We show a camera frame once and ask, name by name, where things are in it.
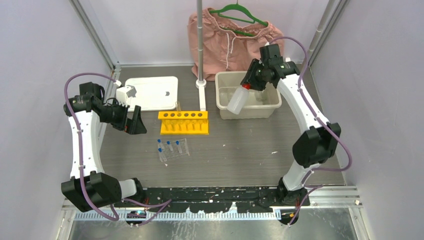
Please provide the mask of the red capped wash bottle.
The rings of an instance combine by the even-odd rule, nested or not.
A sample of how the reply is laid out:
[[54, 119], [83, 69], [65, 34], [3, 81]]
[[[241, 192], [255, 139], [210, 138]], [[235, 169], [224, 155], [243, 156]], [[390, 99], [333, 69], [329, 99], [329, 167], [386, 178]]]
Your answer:
[[242, 108], [245, 106], [248, 98], [249, 98], [249, 90], [251, 85], [246, 83], [239, 86], [233, 93], [228, 105], [227, 109], [233, 114], [238, 115]]

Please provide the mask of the white tray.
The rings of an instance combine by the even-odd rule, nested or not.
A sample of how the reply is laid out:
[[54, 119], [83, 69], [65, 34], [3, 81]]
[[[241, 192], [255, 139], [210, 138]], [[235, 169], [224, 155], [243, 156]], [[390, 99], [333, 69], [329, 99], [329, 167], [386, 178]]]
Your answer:
[[129, 112], [135, 106], [142, 111], [169, 111], [176, 108], [178, 100], [178, 78], [175, 76], [134, 77], [125, 81], [133, 86], [136, 94], [131, 98]]

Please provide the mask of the clear glass test tube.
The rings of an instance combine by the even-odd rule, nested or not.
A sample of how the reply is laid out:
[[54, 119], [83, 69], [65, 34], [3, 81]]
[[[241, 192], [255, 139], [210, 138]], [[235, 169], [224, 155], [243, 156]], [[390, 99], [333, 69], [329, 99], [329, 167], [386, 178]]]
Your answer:
[[176, 101], [176, 103], [175, 103], [175, 110], [179, 113], [182, 111], [181, 104], [180, 104], [179, 101]]

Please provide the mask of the large glass beaker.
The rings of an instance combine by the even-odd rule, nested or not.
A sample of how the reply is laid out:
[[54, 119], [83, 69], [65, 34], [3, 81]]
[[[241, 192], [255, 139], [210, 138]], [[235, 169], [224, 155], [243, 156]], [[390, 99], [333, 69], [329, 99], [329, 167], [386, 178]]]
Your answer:
[[266, 104], [266, 101], [268, 100], [267, 93], [263, 91], [255, 91], [254, 96], [257, 102], [260, 102], [262, 104]]

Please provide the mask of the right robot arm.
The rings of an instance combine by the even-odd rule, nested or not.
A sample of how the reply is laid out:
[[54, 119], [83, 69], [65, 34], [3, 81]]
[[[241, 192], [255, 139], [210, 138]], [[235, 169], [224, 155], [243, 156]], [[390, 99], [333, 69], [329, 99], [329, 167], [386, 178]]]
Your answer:
[[274, 199], [288, 206], [306, 195], [305, 181], [335, 154], [341, 127], [319, 112], [305, 87], [302, 72], [294, 62], [284, 60], [278, 44], [260, 47], [259, 53], [260, 58], [251, 61], [238, 91], [263, 91], [273, 86], [297, 120], [301, 135], [292, 146], [294, 162], [279, 180]]

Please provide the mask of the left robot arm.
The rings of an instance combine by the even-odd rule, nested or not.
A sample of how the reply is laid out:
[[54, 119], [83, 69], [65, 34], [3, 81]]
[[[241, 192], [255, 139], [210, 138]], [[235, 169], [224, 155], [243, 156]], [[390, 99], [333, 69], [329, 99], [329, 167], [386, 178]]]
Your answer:
[[146, 134], [141, 108], [136, 106], [128, 117], [128, 107], [117, 100], [105, 103], [105, 90], [97, 83], [79, 86], [79, 94], [69, 99], [74, 114], [64, 105], [72, 131], [73, 160], [70, 179], [61, 183], [63, 195], [81, 212], [116, 204], [126, 198], [133, 206], [141, 206], [146, 193], [137, 178], [118, 180], [105, 173], [101, 164], [98, 131], [102, 123], [130, 135]]

